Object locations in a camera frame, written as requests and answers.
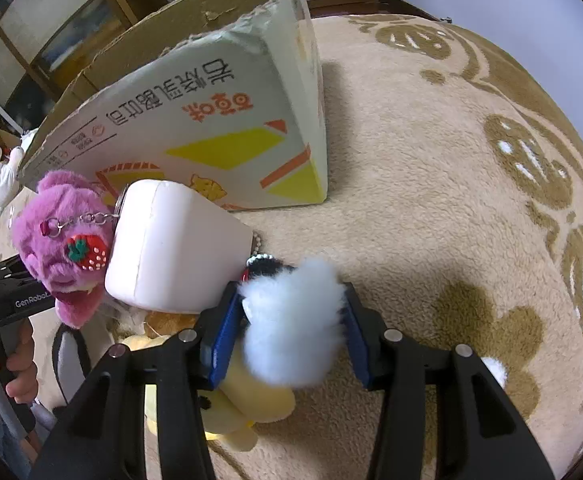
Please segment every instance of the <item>cardboard box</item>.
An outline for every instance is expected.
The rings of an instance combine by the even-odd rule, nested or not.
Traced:
[[[306,0],[176,0],[72,82],[20,179],[33,188],[49,170],[77,171],[110,204],[142,178],[181,182],[226,209],[319,203],[322,95]]]
[[[6,160],[16,146],[20,146],[20,137],[0,129],[0,147],[2,148],[2,160]]]

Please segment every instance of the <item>fleece blanket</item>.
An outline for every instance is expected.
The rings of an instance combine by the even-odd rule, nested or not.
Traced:
[[[561,478],[583,453],[578,133],[522,66],[468,30],[388,14],[313,25],[328,199],[237,215],[262,234],[264,250],[291,264],[330,259],[388,325],[489,358]],[[37,360],[48,354],[36,348]],[[428,398],[426,479],[435,468],[433,392]],[[251,452],[211,444],[217,476],[365,478],[382,395],[362,390],[343,353],[325,383],[297,401],[288,419],[256,425]],[[146,436],[148,476],[158,479],[156,439]]]

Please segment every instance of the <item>plush toy eye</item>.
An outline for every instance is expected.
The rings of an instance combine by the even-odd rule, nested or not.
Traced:
[[[201,410],[210,410],[211,409],[211,401],[209,397],[205,396],[198,396],[198,403],[200,404]]]

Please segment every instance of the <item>strawberry charm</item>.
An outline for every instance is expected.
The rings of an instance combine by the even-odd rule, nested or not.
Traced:
[[[98,235],[75,235],[66,240],[66,256],[82,270],[104,269],[108,252]]]

